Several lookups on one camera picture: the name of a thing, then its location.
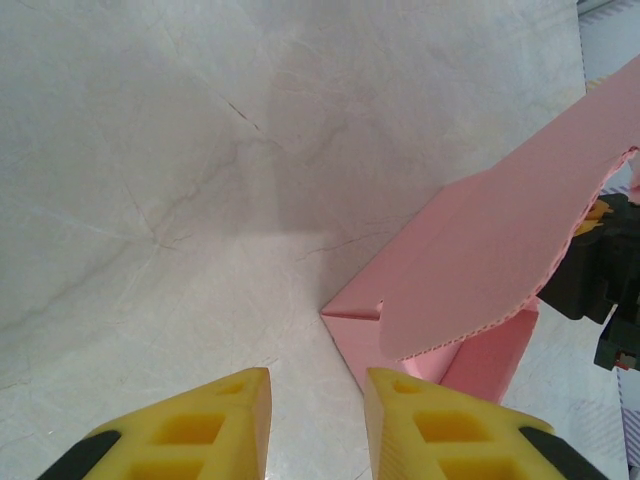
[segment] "marble surface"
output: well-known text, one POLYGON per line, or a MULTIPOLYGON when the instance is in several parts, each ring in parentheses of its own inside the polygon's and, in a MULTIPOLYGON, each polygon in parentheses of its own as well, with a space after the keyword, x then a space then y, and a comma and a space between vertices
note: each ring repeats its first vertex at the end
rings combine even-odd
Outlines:
MULTIPOLYGON (((0 45, 6 479, 252 365, 273 377, 268 478, 367 478, 318 308, 584 93, 571 0, 16 0, 0 45)), ((622 478, 615 413, 605 446, 583 421, 615 403, 597 332, 541 325, 507 403, 622 478)))

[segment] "table surface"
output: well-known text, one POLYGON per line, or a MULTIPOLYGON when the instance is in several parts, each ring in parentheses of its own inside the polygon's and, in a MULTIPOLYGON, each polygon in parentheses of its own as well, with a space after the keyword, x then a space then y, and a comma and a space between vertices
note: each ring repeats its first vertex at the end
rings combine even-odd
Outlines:
MULTIPOLYGON (((267 477, 368 478, 362 396, 317 312, 440 186, 584 93, 575 1, 45 3, 0 15, 10 54, 30 46, 0 82, 38 72, 1 99, 27 112, 30 161, 62 152, 0 177, 0 296, 33 297, 0 334, 0 477, 35 478, 92 427, 260 365, 267 477)), ((505 404, 622 479, 598 333, 543 310, 505 404)))

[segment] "black machine part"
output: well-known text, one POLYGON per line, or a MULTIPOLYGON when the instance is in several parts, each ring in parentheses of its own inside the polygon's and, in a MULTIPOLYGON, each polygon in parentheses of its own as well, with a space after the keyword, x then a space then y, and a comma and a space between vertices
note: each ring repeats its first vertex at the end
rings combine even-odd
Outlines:
POLYGON ((604 328, 594 362, 640 370, 640 206, 623 194, 603 195, 613 210, 574 236, 567 255, 538 297, 573 320, 604 328))

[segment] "pink cardboard box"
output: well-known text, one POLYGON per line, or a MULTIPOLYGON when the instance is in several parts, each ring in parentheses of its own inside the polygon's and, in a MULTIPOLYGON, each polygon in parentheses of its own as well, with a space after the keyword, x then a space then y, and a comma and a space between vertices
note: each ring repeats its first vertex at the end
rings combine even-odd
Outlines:
POLYGON ((640 57, 493 168, 444 187, 322 309, 358 384, 387 367, 499 402, 535 295, 637 145, 640 57))

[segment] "white marble countertop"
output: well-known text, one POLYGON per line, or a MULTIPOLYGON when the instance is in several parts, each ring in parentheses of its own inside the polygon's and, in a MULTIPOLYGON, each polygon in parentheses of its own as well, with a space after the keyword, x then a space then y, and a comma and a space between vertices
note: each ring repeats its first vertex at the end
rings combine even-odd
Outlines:
MULTIPOLYGON (((575 2, 0 7, 0 477, 254 365, 268 478, 367 478, 318 309, 445 183, 584 93, 575 2)), ((546 312, 506 403, 624 478, 597 331, 546 312)))

